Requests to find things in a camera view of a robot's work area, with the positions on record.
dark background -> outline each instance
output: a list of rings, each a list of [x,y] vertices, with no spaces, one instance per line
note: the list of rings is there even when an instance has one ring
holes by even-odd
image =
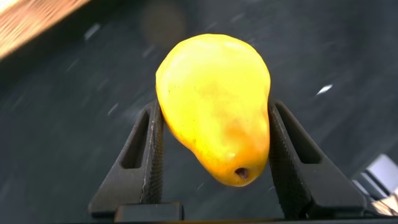
[[[349,178],[380,153],[398,161],[397,12],[398,1],[89,3],[0,61],[2,222],[90,221],[88,202],[156,98],[157,67],[207,32],[256,48],[271,97]],[[187,219],[283,217],[269,167],[227,187],[168,131],[165,150],[163,200],[181,201]]]

black plastic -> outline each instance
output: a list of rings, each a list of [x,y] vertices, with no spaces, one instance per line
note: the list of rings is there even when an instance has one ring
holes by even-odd
[[[114,215],[121,205],[160,203],[162,195],[163,119],[154,101],[141,111],[120,155],[88,210],[93,216]]]
[[[364,218],[365,198],[319,149],[283,103],[270,100],[269,121],[269,162],[279,203],[286,219],[317,220],[314,223],[372,223],[369,219],[345,220]],[[134,214],[142,209],[147,210],[148,214],[156,215],[159,212],[156,206],[142,204],[160,203],[162,130],[162,113],[159,103],[155,101],[143,109],[125,147],[91,201],[90,212],[93,215],[115,213],[119,209],[115,218],[117,221],[155,221],[151,217],[148,218],[148,215]],[[168,217],[175,217],[176,210],[165,207],[162,211],[167,209],[174,211]]]
[[[135,204],[120,206],[114,222],[171,222],[183,219],[181,203]]]
[[[269,102],[272,178],[286,218],[354,218],[366,201],[280,101]]]

brown spot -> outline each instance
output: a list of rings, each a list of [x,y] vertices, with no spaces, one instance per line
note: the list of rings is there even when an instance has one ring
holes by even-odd
[[[249,177],[249,171],[246,168],[236,169],[235,174],[237,174],[243,180],[246,180]]]

debris particle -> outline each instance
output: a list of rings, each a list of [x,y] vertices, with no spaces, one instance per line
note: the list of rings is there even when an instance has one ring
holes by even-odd
[[[205,184],[204,182],[201,183],[201,185],[199,185],[199,187],[197,188],[197,190],[199,190],[199,188],[201,188],[203,186],[203,184]]]
[[[101,28],[101,25],[99,25],[98,23],[95,23],[92,27],[90,27],[86,31],[85,40],[90,39],[90,37],[93,36],[100,28]]]
[[[244,16],[244,14],[243,14],[243,13],[240,13],[240,14],[238,14],[238,15],[232,17],[231,22],[236,22],[236,21],[242,19],[243,16]]]
[[[103,80],[98,86],[97,86],[97,91],[100,91],[107,83],[108,79]]]
[[[149,46],[143,53],[142,53],[142,58],[147,58],[149,54],[155,50],[155,46],[152,44]]]
[[[69,67],[67,68],[67,70],[65,71],[65,73],[69,72],[69,70],[71,70],[79,61],[79,59],[76,59],[75,61],[72,62],[72,64],[69,65]]]
[[[116,103],[113,105],[113,107],[108,111],[108,116],[111,115],[111,113],[119,106],[119,103]]]
[[[317,93],[317,95],[322,94],[322,93],[325,93],[325,92],[328,91],[332,86],[333,86],[333,84],[325,85],[324,87],[322,87],[321,90],[319,90],[319,92]]]
[[[217,22],[213,22],[210,25],[206,26],[205,30],[210,30],[211,28],[217,26]]]

pear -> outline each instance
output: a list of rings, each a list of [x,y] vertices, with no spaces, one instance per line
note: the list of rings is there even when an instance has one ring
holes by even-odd
[[[271,79],[249,44],[203,34],[177,44],[156,72],[172,134],[218,181],[245,186],[268,160]]]

